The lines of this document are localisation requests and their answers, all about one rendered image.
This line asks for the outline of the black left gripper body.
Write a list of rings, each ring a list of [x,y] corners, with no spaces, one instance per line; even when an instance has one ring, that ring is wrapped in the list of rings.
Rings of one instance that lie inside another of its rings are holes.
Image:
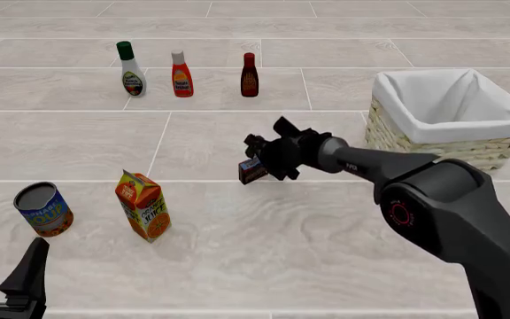
[[[10,297],[0,302],[0,319],[43,319],[46,310],[46,298],[26,299]]]

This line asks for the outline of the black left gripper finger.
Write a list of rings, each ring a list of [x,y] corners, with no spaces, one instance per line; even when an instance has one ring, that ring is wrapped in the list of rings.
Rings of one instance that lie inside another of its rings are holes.
[[[46,300],[45,269],[50,244],[35,238],[17,267],[0,284],[0,292],[8,300]]]

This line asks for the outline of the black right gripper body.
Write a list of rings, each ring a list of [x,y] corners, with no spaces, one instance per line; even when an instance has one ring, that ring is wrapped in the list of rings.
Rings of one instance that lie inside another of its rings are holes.
[[[267,141],[262,136],[249,134],[243,141],[246,145],[245,155],[249,159],[257,158],[265,170],[276,180],[297,180],[302,164],[299,146],[290,137],[279,137]]]

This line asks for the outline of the chocolate pudding box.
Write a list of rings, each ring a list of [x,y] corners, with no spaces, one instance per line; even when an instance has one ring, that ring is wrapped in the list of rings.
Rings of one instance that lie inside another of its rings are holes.
[[[252,183],[260,177],[268,175],[267,170],[257,157],[247,159],[238,164],[239,181],[242,185]]]

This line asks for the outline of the wicker basket with white liner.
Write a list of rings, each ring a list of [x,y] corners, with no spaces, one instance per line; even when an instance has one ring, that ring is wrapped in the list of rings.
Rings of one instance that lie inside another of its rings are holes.
[[[510,159],[510,94],[474,69],[380,72],[365,140],[377,151],[501,169]]]

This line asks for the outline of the alphabet soup can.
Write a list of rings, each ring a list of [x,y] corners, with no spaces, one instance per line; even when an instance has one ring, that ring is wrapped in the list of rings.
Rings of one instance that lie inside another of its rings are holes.
[[[28,185],[20,191],[13,205],[41,237],[55,237],[73,224],[73,212],[54,183]]]

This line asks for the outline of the dark brown barbecue sauce bottle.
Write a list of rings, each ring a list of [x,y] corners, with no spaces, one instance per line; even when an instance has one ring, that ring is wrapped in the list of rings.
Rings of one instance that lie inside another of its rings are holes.
[[[259,94],[259,76],[255,66],[255,55],[251,52],[243,55],[241,94],[243,97],[256,97]]]

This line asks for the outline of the red ketchup bottle white cap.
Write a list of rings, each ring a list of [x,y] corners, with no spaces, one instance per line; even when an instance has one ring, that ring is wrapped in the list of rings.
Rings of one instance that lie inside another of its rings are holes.
[[[183,50],[173,50],[172,55],[172,84],[177,97],[192,97],[194,87],[189,68],[185,62]]]

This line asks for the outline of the orange juice carton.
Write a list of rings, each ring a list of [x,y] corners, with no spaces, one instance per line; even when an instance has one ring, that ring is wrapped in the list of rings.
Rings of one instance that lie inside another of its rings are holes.
[[[171,226],[160,185],[145,175],[123,171],[115,194],[135,233],[153,243]]]

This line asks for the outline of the ranch dressing bottle green cap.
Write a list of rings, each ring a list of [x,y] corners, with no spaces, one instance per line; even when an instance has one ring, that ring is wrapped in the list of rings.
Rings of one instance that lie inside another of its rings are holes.
[[[131,97],[141,97],[146,92],[146,79],[135,60],[131,42],[116,44],[121,61],[121,82],[124,90]]]

